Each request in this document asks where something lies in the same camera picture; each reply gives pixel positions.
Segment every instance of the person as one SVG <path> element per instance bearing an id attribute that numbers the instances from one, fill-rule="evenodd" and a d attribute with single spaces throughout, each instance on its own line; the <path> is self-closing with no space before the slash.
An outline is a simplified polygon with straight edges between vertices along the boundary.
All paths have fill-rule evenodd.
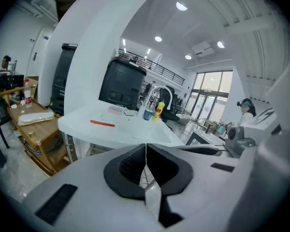
<path id="1" fill-rule="evenodd" d="M 256 108 L 254 104 L 252 103 L 251 99 L 248 99 L 248 98 L 243 99 L 242 103 L 238 101 L 237 106 L 240 106 L 241 111 L 242 111 L 242 117 L 238 125 L 246 123 L 247 121 L 251 120 L 253 117 L 257 115 Z"/>
<path id="2" fill-rule="evenodd" d="M 149 93 L 149 91 L 152 89 L 152 87 L 156 84 L 155 81 L 152 81 L 151 83 L 148 83 L 146 85 L 146 89 L 144 91 L 144 93 L 142 94 L 142 96 L 145 98 L 147 96 L 147 94 Z"/>
<path id="3" fill-rule="evenodd" d="M 8 65 L 9 65 L 9 61 L 11 61 L 11 58 L 8 55 L 5 55 L 3 57 L 2 63 L 1 63 L 1 71 L 5 72 L 8 70 Z"/>

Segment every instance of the glass door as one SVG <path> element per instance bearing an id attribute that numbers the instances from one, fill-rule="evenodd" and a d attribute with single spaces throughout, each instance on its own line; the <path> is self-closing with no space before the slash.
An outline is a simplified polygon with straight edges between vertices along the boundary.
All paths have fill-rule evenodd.
<path id="1" fill-rule="evenodd" d="M 200 109 L 203 105 L 203 102 L 206 98 L 206 95 L 200 95 L 199 98 L 198 98 L 198 101 L 197 103 L 195 104 L 194 108 L 193 108 L 193 111 L 192 111 L 192 115 L 191 117 L 192 118 L 197 118 L 198 117 L 198 114 L 200 112 Z"/>
<path id="2" fill-rule="evenodd" d="M 213 106 L 215 97 L 214 96 L 208 96 L 206 95 L 206 99 L 205 102 L 203 102 L 203 106 L 201 107 L 201 113 L 199 113 L 200 115 L 198 116 L 198 118 L 207 118 L 211 108 Z"/>
<path id="3" fill-rule="evenodd" d="M 194 106 L 197 98 L 198 98 L 198 93 L 192 92 L 190 95 L 190 98 L 188 100 L 188 103 L 186 105 L 186 111 L 192 113 L 192 109 L 193 109 L 193 106 Z"/>

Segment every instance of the white ceiling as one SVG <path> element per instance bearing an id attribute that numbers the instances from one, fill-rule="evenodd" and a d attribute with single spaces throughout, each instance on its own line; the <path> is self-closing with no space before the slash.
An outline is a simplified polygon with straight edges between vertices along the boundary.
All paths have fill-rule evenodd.
<path id="1" fill-rule="evenodd" d="M 162 36 L 162 42 L 155 41 L 156 35 Z M 130 21 L 122 37 L 151 46 L 164 57 L 179 62 L 181 68 L 202 62 L 194 56 L 192 47 L 203 41 L 208 41 L 223 58 L 230 58 L 226 51 L 217 47 L 220 37 L 211 24 L 192 9 L 177 9 L 176 0 L 147 0 Z M 187 54 L 192 56 L 192 60 L 185 59 Z"/>
<path id="2" fill-rule="evenodd" d="M 150 61 L 155 61 L 156 58 L 160 55 L 160 53 L 155 51 L 154 49 L 151 49 L 149 54 L 147 54 L 147 51 L 150 47 L 138 44 L 138 43 L 130 41 L 128 39 L 125 39 L 125 40 L 126 40 L 126 45 L 124 46 L 122 39 L 120 39 L 120 42 L 119 42 L 120 49 L 125 48 L 128 52 L 132 52 L 132 53 L 139 55 L 141 57 L 147 56 L 147 59 L 149 59 Z"/>
<path id="3" fill-rule="evenodd" d="M 178 10 L 177 1 L 188 9 Z M 162 42 L 154 40 L 156 35 L 162 35 Z M 267 101 L 265 93 L 290 62 L 290 27 L 279 8 L 267 0 L 148 0 L 123 37 L 151 46 L 176 60 L 179 68 L 202 65 L 198 72 L 231 59 L 246 95 L 262 101 Z M 225 49 L 217 47 L 220 40 Z M 192 47 L 203 41 L 215 53 L 194 56 Z M 186 54 L 192 60 L 186 60 Z"/>

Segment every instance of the cardboard box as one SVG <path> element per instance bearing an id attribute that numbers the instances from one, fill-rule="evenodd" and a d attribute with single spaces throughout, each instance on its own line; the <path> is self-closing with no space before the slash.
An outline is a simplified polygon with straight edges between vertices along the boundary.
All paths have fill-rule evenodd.
<path id="1" fill-rule="evenodd" d="M 26 79 L 29 79 L 29 86 L 31 87 L 31 97 L 33 97 L 36 101 L 38 98 L 38 83 L 39 83 L 39 77 L 38 76 L 26 76 Z"/>

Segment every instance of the chair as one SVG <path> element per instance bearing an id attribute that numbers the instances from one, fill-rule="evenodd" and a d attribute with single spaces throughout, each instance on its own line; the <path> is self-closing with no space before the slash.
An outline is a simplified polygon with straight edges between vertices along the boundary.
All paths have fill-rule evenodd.
<path id="1" fill-rule="evenodd" d="M 172 88 L 170 86 L 166 86 L 166 87 L 168 87 L 169 90 L 171 91 L 172 95 L 174 95 L 174 93 L 175 93 L 174 88 Z M 172 121 L 178 121 L 179 120 L 179 117 L 177 117 L 175 114 L 172 114 L 172 111 L 174 109 L 173 101 L 171 103 L 171 109 L 170 110 L 166 109 L 168 107 L 168 105 L 169 105 L 170 99 L 171 99 L 171 96 L 170 96 L 169 91 L 167 91 L 164 88 L 161 88 L 160 91 L 159 91 L 159 102 L 164 100 L 164 104 L 165 104 L 165 107 L 163 108 L 163 111 L 161 113 L 161 119 L 162 119 L 163 122 L 166 122 L 167 120 L 172 120 Z"/>

